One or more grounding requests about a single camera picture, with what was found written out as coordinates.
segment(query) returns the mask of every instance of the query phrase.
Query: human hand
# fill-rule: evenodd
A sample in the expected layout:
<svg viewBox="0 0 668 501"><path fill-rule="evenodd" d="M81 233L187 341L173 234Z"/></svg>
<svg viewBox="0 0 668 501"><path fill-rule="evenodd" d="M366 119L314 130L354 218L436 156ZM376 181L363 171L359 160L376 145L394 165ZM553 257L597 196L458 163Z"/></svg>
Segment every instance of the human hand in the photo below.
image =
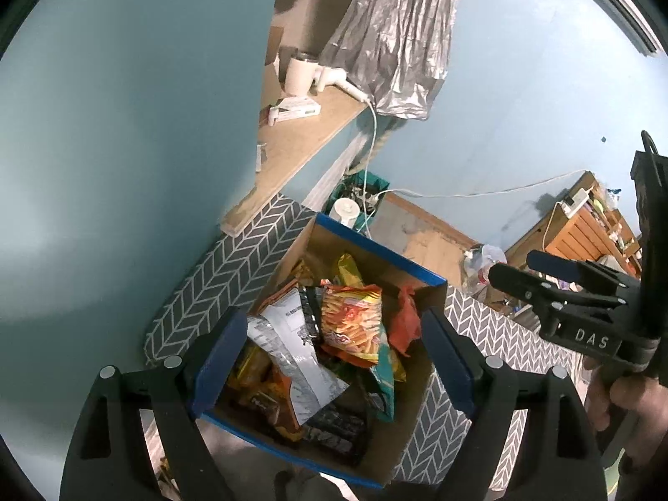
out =
<svg viewBox="0 0 668 501"><path fill-rule="evenodd" d="M582 365L592 370L599 364L587 357ZM643 467L652 459L668 432L668 389L656 379L633 374L619 377L608 390L599 373L599 370L593 372L584 401L587 417L596 431L603 431L610 424L610 403L637 412L639 421L624 449L634 468Z"/></svg>

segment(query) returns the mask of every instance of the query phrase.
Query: hair dryer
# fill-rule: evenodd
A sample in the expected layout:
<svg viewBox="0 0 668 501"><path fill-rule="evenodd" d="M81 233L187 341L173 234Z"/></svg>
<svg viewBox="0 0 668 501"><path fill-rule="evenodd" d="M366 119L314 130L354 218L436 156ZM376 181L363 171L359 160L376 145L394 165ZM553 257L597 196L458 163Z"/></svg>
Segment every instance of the hair dryer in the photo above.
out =
<svg viewBox="0 0 668 501"><path fill-rule="evenodd" d="M318 66L315 69L313 81L315 81L315 89L318 92L325 90L326 86L336 85L344 92L351 95L356 100L362 103L369 103L369 96L363 93L353 83L347 80L347 73L343 68L329 68L327 66Z"/></svg>

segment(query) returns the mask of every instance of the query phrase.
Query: red snack bag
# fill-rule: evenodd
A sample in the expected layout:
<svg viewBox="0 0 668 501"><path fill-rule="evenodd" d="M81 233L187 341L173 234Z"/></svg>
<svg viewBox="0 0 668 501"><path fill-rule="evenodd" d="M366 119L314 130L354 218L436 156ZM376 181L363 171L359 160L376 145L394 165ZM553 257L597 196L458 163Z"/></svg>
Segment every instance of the red snack bag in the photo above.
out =
<svg viewBox="0 0 668 501"><path fill-rule="evenodd" d="M420 327L420 315L415 307L413 296L415 290L410 286L402 286L399 290L399 311L392 319L388 341L390 344L407 358L408 345L411 341L419 339L422 336Z"/></svg>

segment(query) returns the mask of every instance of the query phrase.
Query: cardboard box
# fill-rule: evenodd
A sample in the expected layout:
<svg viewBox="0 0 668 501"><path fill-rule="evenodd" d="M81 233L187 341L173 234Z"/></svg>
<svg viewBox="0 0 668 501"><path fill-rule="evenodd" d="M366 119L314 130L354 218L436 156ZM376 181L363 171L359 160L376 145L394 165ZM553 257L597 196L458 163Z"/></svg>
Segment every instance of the cardboard box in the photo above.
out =
<svg viewBox="0 0 668 501"><path fill-rule="evenodd" d="M272 26L269 28L269 37L266 42L265 69L262 75L262 93L260 94L260 124L265 124L269 114L269 106L274 105L282 96L281 83L274 67L274 60L278 56L283 38L283 28Z"/></svg>
<svg viewBox="0 0 668 501"><path fill-rule="evenodd" d="M328 278L334 262L343 252L353 255L365 283L382 287L383 320L386 323L397 310L397 294L403 284L417 288L415 302L419 311L430 306L444 307L447 284L443 278L323 214L310 221L295 239L255 306L276 290L300 258L306 260L316 278ZM249 421L248 413L233 409L224 397L219 398L203 418L289 462L347 482L380 488L392 479L393 469L412 436L432 374L432 362L421 341L413 341L408 353L410 358L402 358L407 381L395 385L395 420L392 423L372 423L368 450L356 467L338 462L313 445L302 443L292 448L260 433Z"/></svg>

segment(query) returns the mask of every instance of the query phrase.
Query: metallic fabric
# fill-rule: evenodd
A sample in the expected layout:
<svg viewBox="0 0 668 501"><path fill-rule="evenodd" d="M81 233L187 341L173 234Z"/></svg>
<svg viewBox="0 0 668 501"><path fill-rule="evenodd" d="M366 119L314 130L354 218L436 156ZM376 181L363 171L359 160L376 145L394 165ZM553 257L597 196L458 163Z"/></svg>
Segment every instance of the metallic fabric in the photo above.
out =
<svg viewBox="0 0 668 501"><path fill-rule="evenodd" d="M320 55L381 115L425 120L448 68L457 0L353 0Z"/></svg>

